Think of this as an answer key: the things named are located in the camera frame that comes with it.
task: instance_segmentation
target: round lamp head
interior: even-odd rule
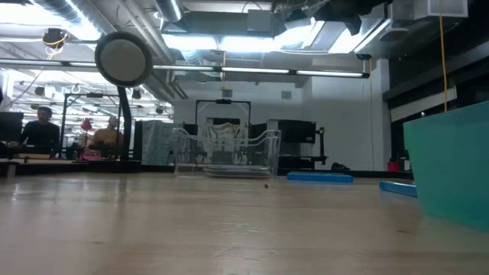
[[[153,69],[151,53],[143,40],[122,31],[100,39],[95,62],[107,81],[128,88],[144,83]]]

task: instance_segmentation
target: yellow shirt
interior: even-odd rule
[[[100,129],[93,135],[93,143],[103,141],[106,145],[117,145],[117,131],[115,129]],[[119,133],[119,146],[122,146],[122,134]]]

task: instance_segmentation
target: white wall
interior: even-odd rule
[[[220,99],[221,83],[182,82],[191,100],[175,102],[174,121],[195,123],[195,99]],[[268,119],[315,121],[325,127],[325,166],[340,162],[353,170],[386,170],[390,157],[390,113],[382,99],[389,89],[387,60],[379,60],[371,79],[313,77],[303,87],[294,84],[230,82],[233,100],[251,101],[251,123]],[[281,91],[292,91],[292,100],[282,100]],[[206,118],[240,118],[248,115],[236,105],[210,104],[199,113],[199,123]],[[313,146],[303,146],[303,155],[319,155],[319,139]]]
[[[390,119],[382,92],[388,89],[388,77],[388,63],[381,60],[371,79],[313,77],[304,86],[302,119],[325,127],[329,159],[316,168],[340,162],[352,170],[386,170]],[[313,154],[319,154],[319,139]]]
[[[208,82],[198,84],[196,82],[182,82],[183,90],[190,97],[189,100],[174,102],[175,123],[195,123],[195,100],[196,99],[221,99],[220,82]],[[251,101],[251,123],[265,123],[268,119],[300,119],[301,117],[301,93],[302,89],[295,88],[293,83],[259,83],[253,82],[228,82],[226,89],[233,90],[232,100]],[[282,91],[291,91],[292,99],[281,98]],[[198,124],[205,123],[206,118],[240,118],[248,121],[248,106],[241,104],[216,105],[209,103],[199,104]]]

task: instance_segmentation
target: red container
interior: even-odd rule
[[[399,172],[400,171],[400,165],[397,162],[389,162],[387,164],[387,170],[389,172]]]

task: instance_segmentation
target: red object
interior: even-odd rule
[[[389,172],[399,172],[400,171],[400,164],[397,162],[389,162],[387,164],[387,170]]]
[[[92,130],[92,123],[88,118],[85,118],[85,120],[82,123],[82,129],[84,131]]]

